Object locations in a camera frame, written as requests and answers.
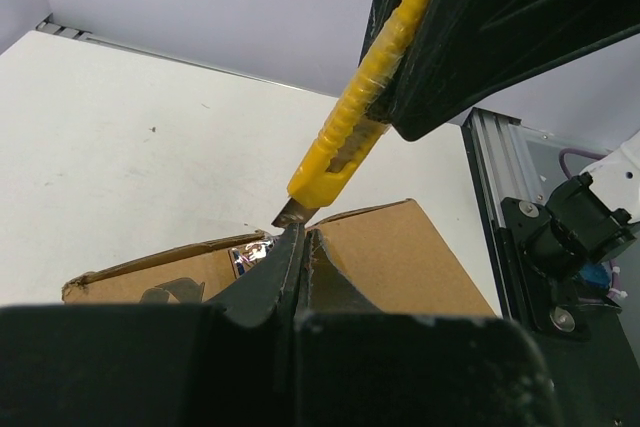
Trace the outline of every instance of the white table surface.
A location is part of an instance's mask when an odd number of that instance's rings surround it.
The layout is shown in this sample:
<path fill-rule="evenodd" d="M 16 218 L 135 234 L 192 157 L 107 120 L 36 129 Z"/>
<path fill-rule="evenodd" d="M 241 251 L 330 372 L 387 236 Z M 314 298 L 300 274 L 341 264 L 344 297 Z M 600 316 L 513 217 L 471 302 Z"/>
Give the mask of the white table surface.
<path fill-rule="evenodd" d="M 89 270 L 277 232 L 270 224 L 289 178 L 334 102 L 28 33 L 0 56 L 0 304 L 59 302 L 62 285 Z M 414 143 L 387 133 L 314 220 L 408 197 L 499 312 L 455 125 Z"/>

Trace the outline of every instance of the screw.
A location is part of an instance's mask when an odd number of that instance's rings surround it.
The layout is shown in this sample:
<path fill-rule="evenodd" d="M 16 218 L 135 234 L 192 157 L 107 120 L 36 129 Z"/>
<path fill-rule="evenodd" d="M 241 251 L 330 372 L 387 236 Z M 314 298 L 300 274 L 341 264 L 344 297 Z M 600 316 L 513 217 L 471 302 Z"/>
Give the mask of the screw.
<path fill-rule="evenodd" d="M 562 307 L 556 307 L 551 311 L 551 322 L 562 332 L 573 332 L 576 328 L 573 315 Z"/>
<path fill-rule="evenodd" d="M 536 217 L 538 217 L 538 215 L 540 215 L 538 208 L 531 202 L 527 202 L 526 200 L 521 200 L 518 207 L 520 207 L 520 212 L 522 212 L 527 217 L 532 217 L 535 219 Z"/>

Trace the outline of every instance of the ridged grip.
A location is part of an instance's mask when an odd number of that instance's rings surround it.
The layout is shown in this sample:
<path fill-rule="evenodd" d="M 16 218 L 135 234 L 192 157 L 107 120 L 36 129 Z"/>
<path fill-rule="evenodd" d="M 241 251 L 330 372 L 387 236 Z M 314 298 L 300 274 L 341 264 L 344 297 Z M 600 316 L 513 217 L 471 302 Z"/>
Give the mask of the ridged grip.
<path fill-rule="evenodd" d="M 331 159 L 393 77 L 428 3 L 429 0 L 402 0 L 362 59 L 287 187 L 289 195 L 304 207 L 331 205 L 385 132 L 386 126 L 379 124 L 340 172 L 327 172 Z"/>

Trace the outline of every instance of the yellow utility knife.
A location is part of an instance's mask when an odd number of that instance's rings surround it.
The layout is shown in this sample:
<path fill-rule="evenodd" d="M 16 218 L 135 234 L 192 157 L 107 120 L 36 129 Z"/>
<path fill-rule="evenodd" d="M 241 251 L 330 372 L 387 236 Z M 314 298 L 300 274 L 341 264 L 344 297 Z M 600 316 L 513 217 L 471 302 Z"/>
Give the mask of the yellow utility knife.
<path fill-rule="evenodd" d="M 388 125 L 367 110 L 393 77 L 429 0 L 402 0 L 362 59 L 287 187 L 290 199 L 275 227 L 306 223 L 338 197 Z"/>

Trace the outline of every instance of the cardboard flap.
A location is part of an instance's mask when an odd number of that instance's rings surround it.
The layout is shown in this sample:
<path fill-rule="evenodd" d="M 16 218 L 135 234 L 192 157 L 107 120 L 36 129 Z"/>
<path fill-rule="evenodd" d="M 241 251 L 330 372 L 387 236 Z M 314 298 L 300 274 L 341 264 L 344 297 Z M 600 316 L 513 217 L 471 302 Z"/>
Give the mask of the cardboard flap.
<path fill-rule="evenodd" d="M 405 202 L 415 202 L 413 199 L 405 199 L 399 202 L 393 202 L 391 204 L 376 205 L 375 207 L 364 207 L 362 209 L 349 210 L 348 212 L 340 212 L 339 214 L 331 215 L 326 219 L 319 220 L 314 225 L 309 227 L 309 230 L 316 228 L 319 225 L 328 224 L 340 219 L 346 219 L 347 217 L 353 217 L 354 215 L 365 214 L 374 210 L 386 209 L 387 207 L 393 207 L 394 205 L 404 204 Z"/>
<path fill-rule="evenodd" d="M 74 294 L 74 291 L 85 291 L 87 285 L 95 282 L 115 278 L 124 274 L 140 272 L 154 267 L 173 264 L 186 259 L 198 258 L 203 254 L 209 254 L 219 250 L 226 251 L 226 249 L 231 247 L 255 242 L 263 239 L 264 237 L 264 232 L 256 232 L 254 234 L 244 234 L 235 237 L 227 237 L 225 239 L 189 244 L 175 249 L 170 249 L 165 252 L 160 252 L 158 254 L 153 254 L 148 257 L 143 257 L 142 259 L 125 262 L 124 264 L 116 265 L 115 267 L 110 267 L 99 272 L 87 272 L 64 284 L 62 287 L 62 300 L 69 302 L 71 299 L 77 297 Z"/>
<path fill-rule="evenodd" d="M 334 218 L 316 228 L 332 262 L 386 312 L 494 315 L 414 200 Z"/>

